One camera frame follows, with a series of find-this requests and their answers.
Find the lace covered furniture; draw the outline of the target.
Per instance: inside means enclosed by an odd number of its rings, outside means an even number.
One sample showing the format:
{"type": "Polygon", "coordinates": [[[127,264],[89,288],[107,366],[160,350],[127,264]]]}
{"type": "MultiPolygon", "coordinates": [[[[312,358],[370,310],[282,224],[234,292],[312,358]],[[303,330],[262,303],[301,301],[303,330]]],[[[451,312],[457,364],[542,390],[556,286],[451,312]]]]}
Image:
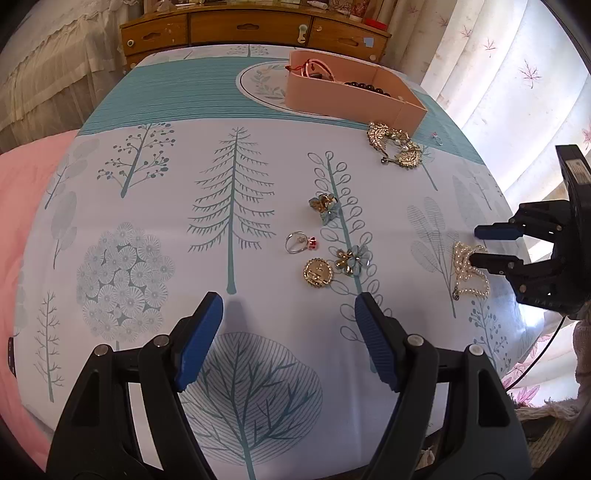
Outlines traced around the lace covered furniture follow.
{"type": "Polygon", "coordinates": [[[37,1],[1,50],[1,151],[80,128],[121,80],[141,1],[37,1]]]}

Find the silver ring red stone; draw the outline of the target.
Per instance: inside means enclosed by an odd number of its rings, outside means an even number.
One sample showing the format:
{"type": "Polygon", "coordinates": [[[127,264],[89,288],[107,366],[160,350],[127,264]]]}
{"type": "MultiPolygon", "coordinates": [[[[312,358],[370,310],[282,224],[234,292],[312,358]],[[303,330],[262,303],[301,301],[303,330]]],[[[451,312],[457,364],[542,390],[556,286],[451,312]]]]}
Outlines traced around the silver ring red stone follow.
{"type": "Polygon", "coordinates": [[[318,249],[318,239],[315,236],[308,236],[303,231],[294,231],[287,235],[284,249],[290,255],[315,251],[318,249]]]}

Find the wooden desk with drawers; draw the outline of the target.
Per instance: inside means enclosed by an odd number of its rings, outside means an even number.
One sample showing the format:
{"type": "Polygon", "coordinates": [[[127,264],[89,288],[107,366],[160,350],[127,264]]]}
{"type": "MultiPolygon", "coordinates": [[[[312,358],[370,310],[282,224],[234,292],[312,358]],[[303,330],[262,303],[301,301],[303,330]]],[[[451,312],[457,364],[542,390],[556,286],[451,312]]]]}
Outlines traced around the wooden desk with drawers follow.
{"type": "Polygon", "coordinates": [[[149,13],[123,24],[120,35],[129,68],[152,53],[217,44],[308,48],[378,63],[391,38],[339,13],[276,1],[213,2],[149,13]]]}

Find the floral white curtain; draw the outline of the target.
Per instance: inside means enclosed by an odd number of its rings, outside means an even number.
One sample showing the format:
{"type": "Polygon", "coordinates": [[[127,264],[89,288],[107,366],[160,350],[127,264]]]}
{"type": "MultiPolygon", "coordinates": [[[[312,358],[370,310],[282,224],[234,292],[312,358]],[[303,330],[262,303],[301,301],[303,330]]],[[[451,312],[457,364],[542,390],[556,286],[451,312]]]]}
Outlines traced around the floral white curtain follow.
{"type": "Polygon", "coordinates": [[[518,304],[502,276],[458,282],[453,258],[457,243],[477,244],[476,226],[506,221],[562,183],[558,146],[589,152],[589,71],[539,1],[389,7],[381,62],[428,109],[414,134],[423,161],[400,171],[403,267],[443,310],[435,332],[479,345],[516,402],[573,399],[572,325],[547,327],[546,312],[518,304]]]}

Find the red box on desk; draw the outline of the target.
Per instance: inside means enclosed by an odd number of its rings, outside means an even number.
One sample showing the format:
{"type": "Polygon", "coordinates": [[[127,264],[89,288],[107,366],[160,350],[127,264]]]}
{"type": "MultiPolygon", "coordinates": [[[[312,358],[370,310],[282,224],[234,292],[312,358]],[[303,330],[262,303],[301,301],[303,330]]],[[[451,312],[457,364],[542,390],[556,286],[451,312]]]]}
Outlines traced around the red box on desk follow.
{"type": "Polygon", "coordinates": [[[363,19],[363,24],[369,25],[372,28],[376,28],[382,31],[386,31],[388,29],[388,25],[386,23],[380,22],[372,18],[363,19]]]}

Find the tree print tablecloth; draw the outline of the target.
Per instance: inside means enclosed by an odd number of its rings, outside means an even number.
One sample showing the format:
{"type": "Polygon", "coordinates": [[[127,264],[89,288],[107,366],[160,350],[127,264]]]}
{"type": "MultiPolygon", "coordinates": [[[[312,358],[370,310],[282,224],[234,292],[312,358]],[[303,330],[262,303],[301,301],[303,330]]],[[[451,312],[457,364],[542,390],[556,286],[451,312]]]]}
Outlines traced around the tree print tablecloth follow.
{"type": "Polygon", "coordinates": [[[362,124],[283,105],[287,50],[190,48],[145,59],[110,92],[50,178],[15,310],[23,406],[55,428],[91,350],[140,347],[209,291],[224,318],[181,396],[221,479],[315,479],[367,464],[396,396],[356,327],[363,292],[435,346],[444,320],[405,271],[407,180],[362,124]],[[308,200],[332,194],[327,226],[308,200]],[[303,231],[318,249],[290,255],[303,231]],[[372,252],[359,277],[335,253],[372,252]],[[304,280],[312,258],[334,279],[304,280]]]}

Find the gold leaf brooch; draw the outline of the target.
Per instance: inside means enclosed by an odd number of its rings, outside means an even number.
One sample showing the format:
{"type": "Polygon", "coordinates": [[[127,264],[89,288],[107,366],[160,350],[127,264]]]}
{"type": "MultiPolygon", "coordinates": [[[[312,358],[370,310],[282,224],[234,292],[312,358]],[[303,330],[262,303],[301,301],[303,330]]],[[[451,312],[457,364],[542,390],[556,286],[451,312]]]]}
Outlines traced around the gold leaf brooch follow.
{"type": "Polygon", "coordinates": [[[380,155],[383,165],[394,164],[404,169],[416,169],[423,161],[423,148],[402,129],[385,123],[370,122],[367,130],[370,146],[380,155]]]}

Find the blue flower earring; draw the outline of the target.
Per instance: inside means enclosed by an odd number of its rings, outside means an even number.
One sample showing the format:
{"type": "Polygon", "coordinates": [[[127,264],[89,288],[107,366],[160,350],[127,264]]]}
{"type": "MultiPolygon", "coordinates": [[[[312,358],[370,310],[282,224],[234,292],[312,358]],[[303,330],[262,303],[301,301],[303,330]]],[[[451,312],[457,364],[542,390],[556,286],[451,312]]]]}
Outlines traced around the blue flower earring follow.
{"type": "Polygon", "coordinates": [[[349,249],[339,249],[335,253],[335,268],[349,277],[359,277],[370,267],[373,254],[366,245],[354,245],[349,249]]]}
{"type": "Polygon", "coordinates": [[[310,205],[311,209],[314,209],[315,212],[318,212],[324,226],[327,226],[329,222],[338,218],[339,213],[341,213],[341,203],[339,203],[339,199],[332,194],[325,193],[311,198],[308,200],[308,205],[310,205]]]}

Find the pink open jewelry box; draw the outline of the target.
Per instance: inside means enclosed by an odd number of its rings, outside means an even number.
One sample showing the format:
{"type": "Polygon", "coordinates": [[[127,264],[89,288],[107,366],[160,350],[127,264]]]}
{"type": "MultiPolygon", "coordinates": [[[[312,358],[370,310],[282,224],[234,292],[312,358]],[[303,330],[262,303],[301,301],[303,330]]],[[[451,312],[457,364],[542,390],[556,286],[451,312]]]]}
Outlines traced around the pink open jewelry box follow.
{"type": "Polygon", "coordinates": [[[414,134],[427,107],[394,71],[315,50],[290,52],[287,108],[362,124],[385,123],[414,134]]]}

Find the silver ring pink gem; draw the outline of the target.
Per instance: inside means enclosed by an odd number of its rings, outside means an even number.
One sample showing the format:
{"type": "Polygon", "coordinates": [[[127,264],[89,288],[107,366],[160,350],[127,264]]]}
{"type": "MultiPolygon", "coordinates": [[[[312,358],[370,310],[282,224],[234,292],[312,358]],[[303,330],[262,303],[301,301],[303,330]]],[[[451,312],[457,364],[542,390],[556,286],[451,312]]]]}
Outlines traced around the silver ring pink gem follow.
{"type": "Polygon", "coordinates": [[[433,142],[435,142],[437,145],[442,146],[443,145],[443,140],[441,139],[441,137],[438,135],[437,132],[433,132],[431,135],[431,139],[433,142]]]}

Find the gold round pendant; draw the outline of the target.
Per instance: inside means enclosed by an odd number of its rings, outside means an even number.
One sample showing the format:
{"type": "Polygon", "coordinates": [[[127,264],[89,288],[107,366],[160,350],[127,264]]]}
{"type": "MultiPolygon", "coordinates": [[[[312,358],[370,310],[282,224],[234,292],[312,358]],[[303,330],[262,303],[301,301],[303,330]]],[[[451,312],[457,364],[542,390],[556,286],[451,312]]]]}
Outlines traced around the gold round pendant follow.
{"type": "Polygon", "coordinates": [[[312,258],[304,265],[303,276],[305,282],[315,288],[329,286],[334,279],[334,271],[329,262],[322,258],[312,258]]]}

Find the pink blanket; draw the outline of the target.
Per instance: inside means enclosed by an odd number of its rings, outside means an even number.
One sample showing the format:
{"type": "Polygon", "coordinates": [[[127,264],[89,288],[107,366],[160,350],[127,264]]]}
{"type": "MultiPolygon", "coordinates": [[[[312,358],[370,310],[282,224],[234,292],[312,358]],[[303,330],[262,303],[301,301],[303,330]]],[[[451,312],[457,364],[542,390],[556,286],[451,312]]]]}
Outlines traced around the pink blanket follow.
{"type": "Polygon", "coordinates": [[[21,404],[9,369],[21,261],[35,212],[50,177],[72,144],[75,130],[45,137],[1,155],[1,428],[15,438],[36,468],[46,466],[49,441],[21,404]]]}

